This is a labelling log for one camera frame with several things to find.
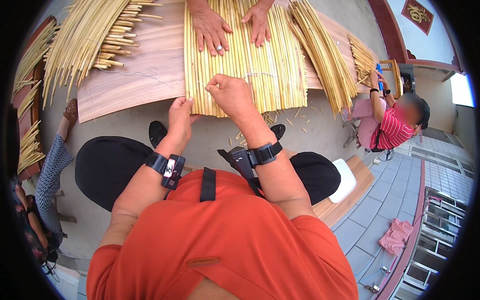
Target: white container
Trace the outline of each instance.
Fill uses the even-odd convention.
[[[329,198],[333,203],[339,203],[357,186],[357,180],[355,179],[355,176],[353,176],[352,170],[350,170],[345,160],[337,159],[333,164],[340,173],[341,179],[338,189]]]

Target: zigzag patterned clothing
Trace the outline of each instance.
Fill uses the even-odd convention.
[[[57,133],[45,158],[35,191],[36,205],[43,224],[57,238],[59,245],[63,240],[63,231],[52,200],[60,188],[60,173],[72,161],[73,156],[68,153],[63,138]]]

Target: orange shirt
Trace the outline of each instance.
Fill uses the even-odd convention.
[[[350,265],[322,221],[290,221],[226,171],[216,171],[216,200],[201,203],[202,173],[148,206],[123,246],[95,251],[90,300],[185,299],[204,277],[240,299],[358,299]]]

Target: black shoe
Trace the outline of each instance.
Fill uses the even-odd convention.
[[[270,130],[273,131],[273,133],[275,133],[276,140],[280,141],[283,134],[285,133],[285,125],[278,124],[278,125],[272,126]]]
[[[148,128],[148,137],[150,137],[150,142],[152,143],[153,148],[156,148],[160,141],[163,140],[167,135],[167,130],[165,126],[162,125],[159,121],[153,121],[150,123]]]

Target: striped shirt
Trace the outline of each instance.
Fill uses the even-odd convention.
[[[370,149],[375,148],[379,130],[382,130],[378,141],[379,149],[393,149],[398,147],[413,135],[413,129],[395,117],[395,104],[392,108],[386,110],[382,123],[372,134],[370,138]]]

